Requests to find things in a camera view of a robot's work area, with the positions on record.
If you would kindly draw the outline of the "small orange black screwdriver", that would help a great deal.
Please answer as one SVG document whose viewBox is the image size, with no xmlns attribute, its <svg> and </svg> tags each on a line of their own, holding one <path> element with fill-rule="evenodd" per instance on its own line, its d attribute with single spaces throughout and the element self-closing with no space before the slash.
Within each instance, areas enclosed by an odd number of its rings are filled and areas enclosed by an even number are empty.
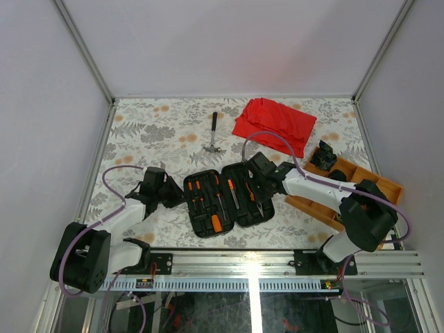
<svg viewBox="0 0 444 333">
<path fill-rule="evenodd" d="M 201 189 L 199 180 L 196 181 L 196 188 L 197 188 L 198 198 L 201 202 L 203 210 L 205 211 L 204 197 L 203 197 L 203 193 L 202 193 L 202 189 Z"/>
</svg>

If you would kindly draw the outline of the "orange handled utility knife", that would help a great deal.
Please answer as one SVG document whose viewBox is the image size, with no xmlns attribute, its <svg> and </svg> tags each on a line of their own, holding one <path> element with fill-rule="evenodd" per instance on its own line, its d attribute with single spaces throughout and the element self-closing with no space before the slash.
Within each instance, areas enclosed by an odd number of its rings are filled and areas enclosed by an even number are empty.
<svg viewBox="0 0 444 333">
<path fill-rule="evenodd" d="M 230 192 L 231 192 L 231 194 L 232 194 L 232 198 L 233 198 L 233 201 L 234 201 L 235 207 L 236 207 L 236 209 L 238 210 L 238 209 L 240 208 L 240 206 L 239 206 L 239 201 L 238 201 L 238 198 L 237 198 L 236 192 L 235 192 L 235 190 L 234 190 L 234 183 L 233 183 L 233 181 L 232 181 L 231 179 L 228 179 L 228 185 L 229 185 L 229 188 L 230 188 Z"/>
</svg>

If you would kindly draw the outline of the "black plastic tool case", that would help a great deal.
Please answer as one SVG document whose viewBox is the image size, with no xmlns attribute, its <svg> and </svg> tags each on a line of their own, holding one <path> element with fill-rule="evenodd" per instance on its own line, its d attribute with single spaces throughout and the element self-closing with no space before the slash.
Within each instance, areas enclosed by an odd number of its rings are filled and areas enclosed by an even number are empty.
<svg viewBox="0 0 444 333">
<path fill-rule="evenodd" d="M 212 174 L 215 173 L 219 177 L 219 188 L 227 221 L 223 219 L 221 206 L 216 197 L 214 189 L 214 181 Z M 194 234 L 201 238 L 215 237 L 220 234 L 225 234 L 233 229 L 235 225 L 243 228 L 252 227 L 265 223 L 275 216 L 275 208 L 272 200 L 262 202 L 264 217 L 261 217 L 257 206 L 250 200 L 248 190 L 246 189 L 246 176 L 248 170 L 246 166 L 241 163 L 229 164 L 222 168 L 220 172 L 214 169 L 208 169 L 195 174 L 187 176 L 184 181 L 185 198 L 187 199 L 187 206 L 189 208 L 189 218 Z M 234 190 L 236 192 L 240 208 L 237 210 L 230 192 L 228 179 L 234 183 Z M 198 198 L 196 181 L 199 180 L 202 189 L 205 211 Z M 194 206 L 189 195 L 188 182 L 193 183 L 193 189 L 196 199 L 197 213 L 194 212 Z M 223 231 L 216 233 L 212 227 L 211 217 L 216 214 L 223 227 Z"/>
</svg>

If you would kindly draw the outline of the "black handled hammer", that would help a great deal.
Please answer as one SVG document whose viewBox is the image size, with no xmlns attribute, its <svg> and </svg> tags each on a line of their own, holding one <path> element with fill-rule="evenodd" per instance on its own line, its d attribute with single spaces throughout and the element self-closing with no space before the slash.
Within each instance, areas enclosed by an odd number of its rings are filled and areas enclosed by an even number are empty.
<svg viewBox="0 0 444 333">
<path fill-rule="evenodd" d="M 210 145 L 204 146 L 204 150 L 209 153 L 220 153 L 221 152 L 221 148 L 215 147 L 215 145 L 214 145 L 217 119 L 218 119 L 218 112 L 213 112 L 212 113 L 212 127 L 211 127 Z"/>
</svg>

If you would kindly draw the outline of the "orange black pliers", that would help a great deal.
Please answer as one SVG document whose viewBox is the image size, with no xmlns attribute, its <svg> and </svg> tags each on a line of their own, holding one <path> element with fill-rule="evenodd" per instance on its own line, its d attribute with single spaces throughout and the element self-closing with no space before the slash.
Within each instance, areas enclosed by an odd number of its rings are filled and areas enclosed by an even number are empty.
<svg viewBox="0 0 444 333">
<path fill-rule="evenodd" d="M 253 173 L 252 171 L 248 170 L 248 175 L 246 176 L 246 189 L 248 190 L 250 200 L 256 204 L 261 217 L 264 217 L 262 202 L 257 198 L 257 195 L 253 191 L 253 180 Z"/>
</svg>

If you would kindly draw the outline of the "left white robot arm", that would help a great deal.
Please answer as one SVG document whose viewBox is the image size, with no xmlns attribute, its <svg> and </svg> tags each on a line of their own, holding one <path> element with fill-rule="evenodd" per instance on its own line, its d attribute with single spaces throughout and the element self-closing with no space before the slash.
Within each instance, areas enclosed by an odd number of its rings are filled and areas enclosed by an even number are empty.
<svg viewBox="0 0 444 333">
<path fill-rule="evenodd" d="M 91 224 L 70 223 L 62 235 L 50 269 L 50 278 L 57 282 L 68 298 L 82 293 L 96 293 L 110 273 L 148 274 L 155 277 L 165 272 L 162 263 L 151 257 L 145 241 L 116 237 L 131 226 L 147 219 L 158 205 L 174 208 L 185 201 L 184 191 L 164 169 L 147 167 L 134 189 L 121 200 L 118 208 Z"/>
</svg>

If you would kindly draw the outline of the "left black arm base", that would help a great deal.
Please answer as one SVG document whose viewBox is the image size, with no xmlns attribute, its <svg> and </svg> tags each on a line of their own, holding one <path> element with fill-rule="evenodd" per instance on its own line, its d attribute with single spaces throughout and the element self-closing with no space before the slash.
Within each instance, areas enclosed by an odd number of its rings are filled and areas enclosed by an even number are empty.
<svg viewBox="0 0 444 333">
<path fill-rule="evenodd" d="M 126 275 L 170 275 L 173 266 L 172 253 L 152 253 L 151 246 L 139 239 L 125 238 L 125 245 L 136 245 L 141 250 L 139 261 L 132 266 L 125 266 L 122 273 Z"/>
</svg>

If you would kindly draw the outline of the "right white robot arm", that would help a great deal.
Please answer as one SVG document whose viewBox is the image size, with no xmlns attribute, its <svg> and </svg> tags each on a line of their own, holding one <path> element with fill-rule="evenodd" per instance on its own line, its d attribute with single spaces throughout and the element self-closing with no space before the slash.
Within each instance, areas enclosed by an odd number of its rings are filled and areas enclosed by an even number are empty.
<svg viewBox="0 0 444 333">
<path fill-rule="evenodd" d="M 341 216 L 344 230 L 325 241 L 316 256 L 323 273 L 335 272 L 341 261 L 359 251 L 375 251 L 398 222 L 396 206 L 370 180 L 358 184 L 332 180 L 292 163 L 276 165 L 263 153 L 256 153 L 245 165 L 246 182 L 257 203 L 274 194 L 297 196 Z"/>
</svg>

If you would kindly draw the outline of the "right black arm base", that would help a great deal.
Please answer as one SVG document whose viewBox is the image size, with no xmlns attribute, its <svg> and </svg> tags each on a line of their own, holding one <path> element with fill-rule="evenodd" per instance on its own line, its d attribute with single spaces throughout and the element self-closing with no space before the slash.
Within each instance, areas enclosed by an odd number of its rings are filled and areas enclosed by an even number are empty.
<svg viewBox="0 0 444 333">
<path fill-rule="evenodd" d="M 356 275 L 357 270 L 350 262 L 359 252 L 343 234 L 331 236 L 317 250 L 293 250 L 293 258 L 287 265 L 296 270 L 297 275 Z"/>
</svg>

